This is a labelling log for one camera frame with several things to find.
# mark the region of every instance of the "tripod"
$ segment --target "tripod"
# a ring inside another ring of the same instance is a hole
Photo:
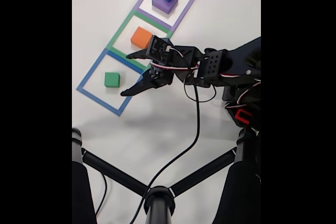
[[[96,224],[89,179],[83,163],[103,173],[141,197],[147,186],[88,150],[81,148],[78,129],[72,128],[72,224]],[[260,134],[251,128],[239,133],[237,147],[191,173],[171,187],[156,186],[147,192],[146,224],[171,224],[174,198],[234,163],[228,172],[213,224],[251,223],[260,218]]]

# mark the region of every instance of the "white wire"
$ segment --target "white wire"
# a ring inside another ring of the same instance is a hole
[[[178,54],[179,54],[182,58],[184,58],[183,54],[182,54],[180,51],[178,51],[177,49],[171,47],[171,48],[169,49],[169,51],[170,51],[170,50],[174,50],[174,51],[178,52]]]
[[[222,76],[222,77],[227,77],[227,78],[240,77],[240,76],[229,76],[229,75],[227,75],[227,74],[222,74],[222,73],[220,73],[219,75]]]
[[[188,71],[188,68],[167,67],[167,66],[162,66],[162,65],[159,65],[159,64],[156,64],[156,63],[153,63],[153,62],[151,62],[151,65],[155,66],[157,68],[162,68],[162,69],[166,69],[166,70],[185,70],[185,71]]]
[[[259,84],[261,84],[261,81],[255,83],[255,84],[253,84],[251,88],[253,88],[253,87],[255,87],[255,86],[259,85]],[[241,98],[242,98],[242,97],[244,96],[244,94],[246,94],[251,88],[245,90],[245,91],[238,97],[238,99],[237,99],[237,104],[240,103]]]
[[[167,49],[170,51],[170,50],[174,50],[176,52],[178,52],[178,54],[184,58],[183,54],[178,51],[177,49],[175,48],[172,48],[170,46],[167,47]],[[162,65],[159,65],[159,64],[156,64],[154,62],[151,62],[151,65],[154,66],[154,67],[157,67],[157,68],[161,68],[161,69],[165,69],[165,70],[183,70],[183,71],[188,71],[188,68],[178,68],[178,67],[167,67],[167,66],[162,66]],[[198,65],[196,67],[192,67],[190,68],[191,70],[195,70],[195,69],[198,69]]]
[[[261,178],[260,178],[260,176],[258,174],[256,174],[256,176],[257,176],[257,178],[259,178],[260,184],[261,184]]]
[[[246,104],[242,104],[242,105],[234,105],[234,106],[225,106],[225,109],[232,109],[232,108],[240,108],[240,107],[244,107],[246,106]]]

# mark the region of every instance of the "black metal rod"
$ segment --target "black metal rod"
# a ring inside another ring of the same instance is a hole
[[[110,165],[109,163],[105,162],[99,157],[93,155],[84,148],[82,148],[82,153],[83,153],[83,162],[85,164],[103,173],[104,175],[108,176],[109,178],[113,179],[114,181],[118,182],[124,187],[140,195],[141,197],[144,195],[147,188],[145,184],[141,183],[140,181],[136,180],[130,175],[122,172],[116,167]]]
[[[235,154],[232,150],[216,158],[207,165],[203,166],[202,168],[191,173],[189,176],[171,186],[170,188],[173,190],[175,197],[189,190],[193,186],[196,186],[198,183],[209,178],[211,175],[220,171],[229,164],[233,163]]]

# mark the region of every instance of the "red component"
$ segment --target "red component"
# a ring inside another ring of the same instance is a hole
[[[247,119],[245,119],[245,118],[243,118],[243,117],[241,117],[241,116],[240,116],[241,113],[247,114],[247,115],[249,115],[249,116],[252,116],[252,114],[249,113],[249,112],[247,112],[246,110],[238,109],[237,112],[236,112],[236,115],[235,115],[235,119],[241,121],[242,123],[245,123],[245,124],[249,125],[249,124],[250,124],[250,121],[247,120]]]

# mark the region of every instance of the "black pole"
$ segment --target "black pole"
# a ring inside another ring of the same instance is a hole
[[[110,165],[109,163],[105,162],[99,157],[93,155],[84,148],[82,148],[82,153],[83,153],[83,162],[85,164],[103,173],[104,175],[108,176],[109,178],[113,179],[114,181],[118,182],[124,187],[140,195],[141,197],[144,195],[147,188],[145,184],[141,183],[140,181],[136,180],[130,175],[122,172],[116,167]]]
[[[97,224],[88,171],[83,165],[80,152],[81,145],[80,131],[72,128],[72,224]]]
[[[211,175],[215,174],[229,164],[233,163],[235,159],[235,153],[233,151],[236,152],[236,150],[236,147],[233,148],[232,150],[228,151],[227,153],[223,154],[222,156],[218,157],[209,164],[203,166],[202,168],[191,173],[189,176],[171,186],[170,188],[173,190],[175,197],[189,190],[203,180],[209,178]]]
[[[175,210],[174,196],[168,188],[156,186],[147,193],[144,203],[146,224],[171,224]]]

